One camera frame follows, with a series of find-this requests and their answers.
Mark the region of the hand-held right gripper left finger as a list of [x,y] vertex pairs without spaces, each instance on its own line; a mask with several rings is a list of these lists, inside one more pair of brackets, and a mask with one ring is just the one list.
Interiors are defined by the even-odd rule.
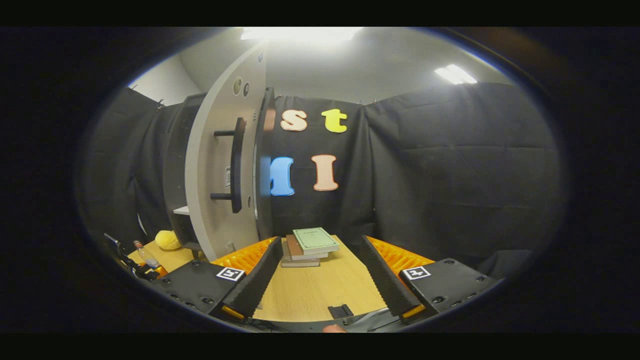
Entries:
[[197,312],[245,322],[253,318],[282,256],[281,237],[271,237],[213,263],[190,260],[150,285]]

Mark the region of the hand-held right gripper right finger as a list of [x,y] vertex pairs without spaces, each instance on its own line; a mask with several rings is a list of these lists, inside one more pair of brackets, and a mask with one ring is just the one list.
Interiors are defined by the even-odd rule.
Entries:
[[430,260],[368,235],[361,236],[359,252],[391,315],[402,320],[457,309],[503,282],[459,260]]

